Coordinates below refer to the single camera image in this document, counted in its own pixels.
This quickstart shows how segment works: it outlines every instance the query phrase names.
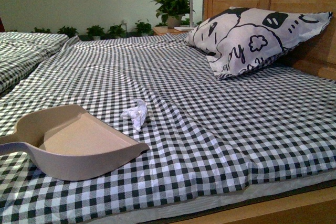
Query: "plant pot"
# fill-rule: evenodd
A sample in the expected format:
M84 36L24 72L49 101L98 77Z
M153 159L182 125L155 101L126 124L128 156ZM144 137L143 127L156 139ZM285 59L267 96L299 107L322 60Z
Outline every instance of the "plant pot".
M175 18L174 16L168 16L167 19L167 26L168 28L174 28L175 26L180 26L181 25L181 19L184 16L184 14L178 15L179 18Z

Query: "dustpan handle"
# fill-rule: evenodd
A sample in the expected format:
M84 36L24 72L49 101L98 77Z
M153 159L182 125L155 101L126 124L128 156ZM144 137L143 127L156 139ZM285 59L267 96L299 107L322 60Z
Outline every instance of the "dustpan handle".
M13 152L27 152L27 145L24 142L0 144L0 156Z
M23 142L18 142L16 134L0 137L0 156L13 152L26 152L27 145Z

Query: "bed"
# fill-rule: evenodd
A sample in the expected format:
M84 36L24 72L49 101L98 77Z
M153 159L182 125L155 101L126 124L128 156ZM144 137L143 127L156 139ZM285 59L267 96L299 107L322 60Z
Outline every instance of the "bed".
M335 0L204 0L204 19L230 6L336 9ZM331 19L281 63L222 81L186 35L78 42L46 59L1 98L0 135L29 112L78 104L150 150L79 182L46 176L25 153L1 156L0 222L333 223L335 28ZM140 133L120 118L134 98L149 106Z
M0 33L0 95L60 51L68 40L64 34Z

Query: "cartoon print pillow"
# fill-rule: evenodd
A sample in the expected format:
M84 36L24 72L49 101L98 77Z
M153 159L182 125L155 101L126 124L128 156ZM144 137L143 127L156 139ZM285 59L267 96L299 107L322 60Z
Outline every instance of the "cartoon print pillow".
M191 30L185 42L207 53L216 79L222 80L270 65L320 34L331 17L332 12L293 14L230 7Z

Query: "black and white gingham sheet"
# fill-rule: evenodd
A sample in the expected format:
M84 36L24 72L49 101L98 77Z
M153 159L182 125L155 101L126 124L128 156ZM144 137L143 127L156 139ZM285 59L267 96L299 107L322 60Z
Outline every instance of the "black and white gingham sheet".
M0 33L0 94L61 50L64 34Z
M216 81L184 36L79 42L0 99L0 135L29 112L78 104L150 146L79 182L1 156L1 223L81 222L336 168L336 82L284 66ZM140 133L120 118L134 98L148 103Z

